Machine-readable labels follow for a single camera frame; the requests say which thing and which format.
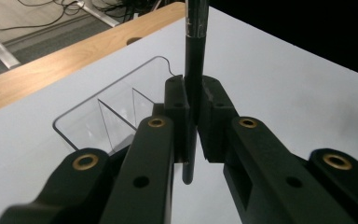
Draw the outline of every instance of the mounting hole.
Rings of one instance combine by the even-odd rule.
[[[302,187],[302,182],[297,177],[288,176],[286,178],[286,183],[296,189],[299,189]]]
[[[183,107],[183,104],[182,103],[176,103],[173,106],[180,108],[180,107]]]
[[[138,189],[142,189],[144,187],[146,187],[147,185],[149,185],[149,178],[147,178],[147,176],[138,176],[133,180],[133,186],[135,186]]]
[[[75,170],[78,171],[85,171],[89,168],[94,167],[98,163],[98,157],[94,154],[85,154],[82,156],[77,157],[72,166]]]
[[[148,124],[150,127],[159,128],[165,125],[165,121],[163,119],[151,119]]]
[[[240,119],[240,125],[245,128],[255,128],[257,126],[257,122],[252,119]]]
[[[338,170],[350,170],[351,162],[336,154],[324,154],[324,162]]]

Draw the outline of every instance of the cable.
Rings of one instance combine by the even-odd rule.
[[[115,4],[107,3],[107,2],[105,2],[104,0],[101,0],[101,2],[107,4],[108,6],[114,6],[114,5],[115,5]]]
[[[8,28],[0,28],[0,31],[7,31],[7,30],[14,30],[14,29],[28,29],[28,28],[39,28],[39,27],[45,27],[45,26],[50,26],[51,24],[54,24],[55,22],[59,21],[63,15],[68,15],[68,16],[73,16],[75,14],[77,14],[84,6],[84,3],[82,6],[79,6],[77,4],[77,1],[72,1],[71,3],[69,4],[65,4],[64,3],[64,0],[61,0],[61,2],[57,2],[57,0],[52,0],[51,2],[48,2],[48,3],[55,3],[57,5],[60,5],[62,6],[62,14],[54,21],[52,22],[49,22],[49,23],[46,23],[46,24],[41,24],[41,25],[25,25],[25,26],[13,26],[13,27],[8,27]],[[25,5],[27,7],[37,7],[37,6],[43,6],[43,5],[46,5],[48,3],[44,3],[44,4],[40,4],[40,5]]]
[[[91,3],[93,4],[93,6],[96,9],[100,10],[101,12],[103,12],[105,15],[107,15],[109,17],[124,18],[123,22],[129,21],[132,18],[134,13],[140,13],[140,15],[142,15],[142,14],[150,11],[150,9],[153,6],[153,4],[151,3],[150,0],[126,0],[126,1],[124,1],[124,4],[121,3],[121,4],[115,4],[115,5],[106,3],[104,0],[100,0],[100,1],[102,1],[103,3],[105,3],[109,6],[108,7],[97,7],[97,6],[95,6],[95,4],[92,1],[91,1]],[[113,12],[116,9],[123,8],[123,7],[126,8],[126,11],[124,12],[123,15],[117,16],[117,15],[112,15],[111,13],[109,13],[109,12]]]
[[[19,3],[21,3],[23,6],[26,6],[26,7],[40,7],[40,6],[43,6],[43,5],[47,5],[47,4],[50,4],[50,3],[53,3],[53,1],[48,1],[46,3],[41,3],[41,4],[37,4],[37,5],[28,5],[26,3],[23,3],[21,0],[17,0]]]

